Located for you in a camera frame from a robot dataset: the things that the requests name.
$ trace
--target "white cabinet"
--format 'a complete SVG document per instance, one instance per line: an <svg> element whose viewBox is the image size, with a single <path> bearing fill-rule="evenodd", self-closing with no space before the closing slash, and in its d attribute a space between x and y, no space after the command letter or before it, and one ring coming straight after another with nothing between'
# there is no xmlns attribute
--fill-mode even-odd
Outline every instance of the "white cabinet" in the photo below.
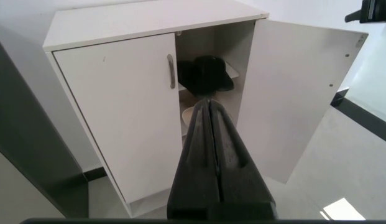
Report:
<svg viewBox="0 0 386 224"><path fill-rule="evenodd" d="M259 171L288 180L366 35L267 16L232 0L56 13L44 49L132 217L166 204L186 134L180 113L197 101L177 83L177 60L227 62L235 89L214 97Z"/></svg>

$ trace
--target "black baseboard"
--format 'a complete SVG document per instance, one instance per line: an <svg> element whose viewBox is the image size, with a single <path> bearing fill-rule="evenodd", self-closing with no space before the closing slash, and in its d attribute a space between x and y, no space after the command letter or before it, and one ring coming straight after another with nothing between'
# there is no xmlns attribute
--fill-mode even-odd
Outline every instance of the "black baseboard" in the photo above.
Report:
<svg viewBox="0 0 386 224"><path fill-rule="evenodd" d="M347 91L348 90L343 90L336 93L333 101L331 102L331 106L351 118L357 124L386 141L386 122L366 111L359 105L346 99L344 96Z"/></svg>
<svg viewBox="0 0 386 224"><path fill-rule="evenodd" d="M106 177L107 173L103 167L89 170L83 173L88 181L96 180L98 178Z"/></svg>

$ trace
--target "cabinet top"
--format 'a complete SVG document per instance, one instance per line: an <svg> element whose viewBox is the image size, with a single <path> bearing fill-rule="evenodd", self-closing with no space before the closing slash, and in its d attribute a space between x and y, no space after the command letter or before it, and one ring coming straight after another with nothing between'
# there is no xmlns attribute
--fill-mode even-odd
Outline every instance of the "cabinet top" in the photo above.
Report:
<svg viewBox="0 0 386 224"><path fill-rule="evenodd" d="M234 0L159 0L58 11L43 48L49 52L268 16Z"/></svg>

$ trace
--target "open cabinet door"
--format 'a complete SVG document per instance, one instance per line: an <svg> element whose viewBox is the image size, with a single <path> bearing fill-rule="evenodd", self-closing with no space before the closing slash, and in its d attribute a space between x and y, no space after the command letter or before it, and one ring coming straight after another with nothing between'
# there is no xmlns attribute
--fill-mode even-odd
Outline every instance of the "open cabinet door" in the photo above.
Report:
<svg viewBox="0 0 386 224"><path fill-rule="evenodd" d="M256 22L237 130L262 175L287 182L366 37Z"/></svg>

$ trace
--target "black object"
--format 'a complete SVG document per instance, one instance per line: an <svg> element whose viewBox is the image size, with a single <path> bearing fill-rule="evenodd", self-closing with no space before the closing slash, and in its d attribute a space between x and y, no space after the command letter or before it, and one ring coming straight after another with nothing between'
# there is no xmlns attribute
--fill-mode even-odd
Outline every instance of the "black object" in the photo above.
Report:
<svg viewBox="0 0 386 224"><path fill-rule="evenodd" d="M170 220L274 220L275 202L223 106L194 107L168 200Z"/></svg>
<svg viewBox="0 0 386 224"><path fill-rule="evenodd" d="M195 58L194 62L178 61L178 81L193 95L206 97L216 91L234 89L234 83L226 72L226 63L215 56Z"/></svg>
<svg viewBox="0 0 386 224"><path fill-rule="evenodd" d="M88 181L1 43L0 153L65 217L88 217Z"/></svg>
<svg viewBox="0 0 386 224"><path fill-rule="evenodd" d="M361 10L347 15L344 20L360 20L360 23L386 22L386 0L363 0Z"/></svg>

